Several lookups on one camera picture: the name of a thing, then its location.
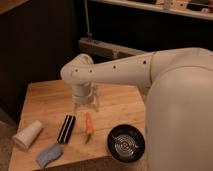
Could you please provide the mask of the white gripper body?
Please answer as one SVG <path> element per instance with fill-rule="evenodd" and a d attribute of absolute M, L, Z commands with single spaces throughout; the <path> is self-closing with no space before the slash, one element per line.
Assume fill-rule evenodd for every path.
<path fill-rule="evenodd" d="M 72 98 L 76 105 L 86 105 L 94 99 L 94 86 L 92 83 L 72 86 Z"/>

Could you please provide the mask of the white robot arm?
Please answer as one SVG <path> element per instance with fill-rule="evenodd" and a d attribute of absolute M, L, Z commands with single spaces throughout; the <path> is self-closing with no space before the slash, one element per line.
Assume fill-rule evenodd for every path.
<path fill-rule="evenodd" d="M 60 75 L 80 103 L 96 83 L 138 87 L 149 171 L 213 171 L 213 51 L 170 49 L 99 64 L 80 54 Z"/>

